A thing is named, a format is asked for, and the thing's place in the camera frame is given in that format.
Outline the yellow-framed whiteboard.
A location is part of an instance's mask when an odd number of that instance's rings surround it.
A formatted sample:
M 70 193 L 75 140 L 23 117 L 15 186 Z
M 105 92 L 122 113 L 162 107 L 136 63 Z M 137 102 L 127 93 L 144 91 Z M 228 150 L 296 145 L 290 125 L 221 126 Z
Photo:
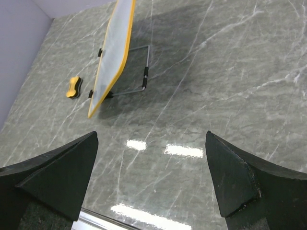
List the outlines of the yellow-framed whiteboard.
M 135 0 L 118 0 L 110 17 L 91 97 L 91 118 L 125 67 L 130 46 Z

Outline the yellow whiteboard eraser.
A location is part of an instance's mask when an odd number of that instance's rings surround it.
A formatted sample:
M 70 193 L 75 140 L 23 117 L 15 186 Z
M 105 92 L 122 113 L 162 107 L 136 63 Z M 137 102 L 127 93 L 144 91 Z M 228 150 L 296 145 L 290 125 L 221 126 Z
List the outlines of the yellow whiteboard eraser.
M 82 78 L 79 76 L 72 77 L 69 81 L 69 89 L 66 92 L 66 97 L 76 99 L 81 94 Z

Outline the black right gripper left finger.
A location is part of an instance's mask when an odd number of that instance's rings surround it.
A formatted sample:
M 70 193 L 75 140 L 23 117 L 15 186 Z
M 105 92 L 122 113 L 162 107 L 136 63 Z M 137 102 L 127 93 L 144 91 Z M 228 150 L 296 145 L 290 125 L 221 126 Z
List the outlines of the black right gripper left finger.
M 78 220 L 98 151 L 92 131 L 0 169 L 2 230 L 70 230 Z

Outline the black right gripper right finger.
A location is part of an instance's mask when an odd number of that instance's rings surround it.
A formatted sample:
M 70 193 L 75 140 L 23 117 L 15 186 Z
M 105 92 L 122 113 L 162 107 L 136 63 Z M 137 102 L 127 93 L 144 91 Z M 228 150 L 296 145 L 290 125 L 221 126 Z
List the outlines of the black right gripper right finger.
M 229 230 L 305 230 L 307 175 L 206 134 L 206 156 Z

